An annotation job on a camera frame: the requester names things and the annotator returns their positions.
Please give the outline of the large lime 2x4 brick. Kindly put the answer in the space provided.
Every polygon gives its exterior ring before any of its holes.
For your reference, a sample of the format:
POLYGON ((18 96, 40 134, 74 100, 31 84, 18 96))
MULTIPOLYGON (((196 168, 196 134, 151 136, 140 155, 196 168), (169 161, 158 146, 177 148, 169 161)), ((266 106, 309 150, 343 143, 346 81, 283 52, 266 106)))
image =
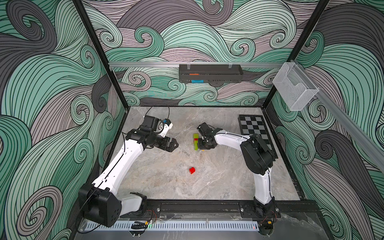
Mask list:
MULTIPOLYGON (((193 134, 193 138, 198 138, 199 139, 199 134, 197 133, 194 133, 193 134)), ((199 149, 198 147, 198 143, 199 143, 199 140, 198 141, 194 141, 194 150, 197 151, 199 149)))

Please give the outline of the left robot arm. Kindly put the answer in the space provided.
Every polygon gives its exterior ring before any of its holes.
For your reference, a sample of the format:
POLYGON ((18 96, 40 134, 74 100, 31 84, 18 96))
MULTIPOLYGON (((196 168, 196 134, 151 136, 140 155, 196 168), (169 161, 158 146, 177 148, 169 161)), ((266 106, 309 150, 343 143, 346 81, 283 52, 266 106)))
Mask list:
POLYGON ((79 190, 80 215, 101 226, 111 227, 120 217, 147 213, 147 197, 130 193, 128 197, 117 198, 119 187, 135 160, 148 148, 173 152, 178 146, 174 138, 167 136, 173 127, 169 119, 160 120, 146 115, 138 129, 124 134, 122 148, 107 168, 91 184, 84 184, 79 190))

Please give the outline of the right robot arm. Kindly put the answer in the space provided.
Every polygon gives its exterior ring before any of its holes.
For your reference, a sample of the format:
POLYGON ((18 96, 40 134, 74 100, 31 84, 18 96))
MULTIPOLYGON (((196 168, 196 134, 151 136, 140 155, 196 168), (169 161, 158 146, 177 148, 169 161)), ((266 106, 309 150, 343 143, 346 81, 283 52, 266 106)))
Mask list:
POLYGON ((266 217, 275 211, 275 198, 272 194, 271 173, 274 155, 259 134, 243 136, 227 132, 221 128, 213 129, 206 123, 197 127, 199 150, 211 150, 218 145, 227 146, 242 152, 246 166, 253 173, 255 182, 255 213, 266 217))

